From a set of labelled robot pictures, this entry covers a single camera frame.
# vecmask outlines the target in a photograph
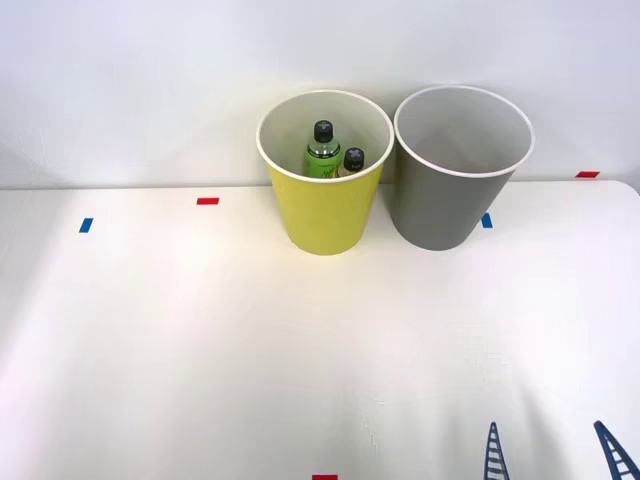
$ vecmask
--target gray bin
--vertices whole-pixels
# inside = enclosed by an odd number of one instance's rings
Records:
[[[466,86],[414,93],[398,107],[394,126],[391,217],[407,241],[428,250],[465,241],[535,139],[513,103]]]

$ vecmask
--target bin rim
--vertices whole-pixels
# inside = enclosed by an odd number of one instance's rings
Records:
[[[489,95],[491,97],[494,97],[494,98],[500,100],[501,102],[505,103],[509,107],[511,107],[513,110],[515,110],[515,112],[518,115],[520,115],[520,117],[525,122],[525,124],[527,125],[527,128],[529,130],[529,135],[531,136],[531,142],[529,144],[529,149],[527,150],[527,153],[525,153],[524,156],[520,160],[518,160],[516,163],[514,163],[510,167],[503,168],[502,170],[497,170],[495,172],[483,172],[483,173],[466,173],[466,172],[458,172],[456,170],[450,170],[448,168],[440,167],[439,165],[436,165],[436,164],[433,164],[431,162],[428,162],[424,158],[420,157],[420,155],[418,155],[411,148],[409,148],[409,146],[402,139],[402,135],[400,135],[400,131],[398,129],[398,118],[400,117],[400,114],[402,113],[402,109],[407,105],[407,103],[409,103],[411,100],[413,100],[417,96],[420,96],[420,95],[422,95],[424,93],[432,92],[432,91],[435,91],[435,90],[471,90],[471,91],[474,91],[474,92],[479,92],[479,93],[483,93],[485,95]],[[524,162],[527,161],[527,159],[531,156],[531,153],[533,152],[533,147],[535,146],[535,143],[536,143],[536,134],[535,134],[535,132],[533,130],[533,125],[531,124],[531,121],[529,120],[529,117],[527,117],[527,115],[516,104],[514,104],[513,102],[507,100],[503,96],[498,95],[497,93],[491,92],[489,90],[485,90],[484,88],[472,87],[472,86],[469,86],[469,85],[436,85],[436,86],[433,86],[433,87],[423,88],[422,90],[418,90],[417,92],[409,95],[407,98],[405,98],[402,101],[400,106],[398,106],[398,109],[396,110],[396,113],[393,116],[393,128],[394,128],[394,131],[395,131],[395,134],[396,134],[396,139],[398,140],[398,143],[415,160],[417,160],[418,162],[422,163],[423,165],[425,165],[425,166],[427,166],[429,168],[437,170],[438,172],[441,172],[441,173],[444,173],[444,174],[447,174],[447,175],[452,175],[454,177],[491,178],[491,177],[499,177],[500,175],[505,175],[507,173],[511,173],[514,170],[516,170],[520,165],[522,165]]]
[[[262,133],[262,127],[263,127],[264,122],[266,121],[267,117],[269,115],[271,115],[276,108],[278,108],[280,105],[282,105],[285,102],[293,100],[294,98],[304,97],[306,95],[314,95],[314,94],[317,94],[317,93],[337,93],[337,94],[340,94],[340,95],[347,95],[349,97],[357,98],[357,99],[362,100],[365,103],[368,103],[369,105],[371,105],[382,116],[382,118],[384,118],[384,121],[387,124],[387,128],[389,129],[389,145],[387,145],[387,149],[384,151],[384,153],[378,159],[378,161],[376,161],[373,165],[365,168],[361,172],[358,172],[355,175],[349,175],[348,177],[343,177],[343,178],[312,178],[312,177],[306,177],[304,175],[298,175],[297,173],[290,172],[286,168],[282,168],[280,165],[278,165],[273,160],[271,160],[269,155],[267,155],[267,153],[264,151],[264,148],[262,148],[262,142],[260,141],[260,135]],[[295,178],[296,180],[300,180],[300,181],[308,182],[308,183],[321,183],[321,184],[327,184],[327,185],[328,184],[332,184],[332,183],[351,182],[353,180],[357,180],[358,178],[361,178],[361,177],[364,177],[366,175],[369,175],[375,169],[377,169],[378,167],[382,166],[382,164],[385,162],[385,160],[391,154],[391,150],[393,149],[394,143],[395,143],[395,133],[394,133],[393,124],[391,123],[391,119],[385,113],[385,111],[377,103],[375,103],[372,100],[369,100],[367,97],[364,97],[362,95],[358,95],[357,93],[347,92],[346,90],[315,89],[315,90],[309,90],[309,91],[306,91],[306,92],[303,92],[303,93],[299,93],[299,94],[296,94],[296,95],[291,95],[290,97],[287,97],[284,100],[278,102],[267,113],[265,113],[262,116],[262,118],[260,119],[260,121],[258,122],[258,128],[256,129],[256,145],[258,146],[258,151],[260,152],[260,155],[262,156],[264,161],[267,162],[267,164],[269,164],[269,166],[271,166],[272,168],[274,168],[278,172],[282,173],[283,175],[286,175],[287,177],[290,177],[290,178]]]

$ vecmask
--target bottle cap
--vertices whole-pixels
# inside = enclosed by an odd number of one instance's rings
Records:
[[[350,172],[359,172],[364,167],[364,152],[359,148],[350,148],[344,152],[344,168]]]
[[[313,138],[318,143],[329,143],[333,140],[333,124],[329,120],[320,120],[313,126]]]

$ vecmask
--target plastic bottle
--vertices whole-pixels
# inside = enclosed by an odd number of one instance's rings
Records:
[[[341,160],[340,143],[333,136],[333,124],[328,120],[316,122],[305,152],[304,174],[313,178],[332,178]]]
[[[358,173],[364,167],[364,152],[359,148],[350,148],[344,152],[344,163],[336,170],[336,178],[348,177]]]

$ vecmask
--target yellow bin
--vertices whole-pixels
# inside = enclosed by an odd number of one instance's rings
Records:
[[[342,151],[359,147],[365,168],[345,178],[303,176],[313,125],[333,123]],[[285,100],[267,113],[256,133],[291,241],[317,255],[353,247],[364,231],[382,166],[393,148],[391,120],[371,100],[339,90],[316,90]]]

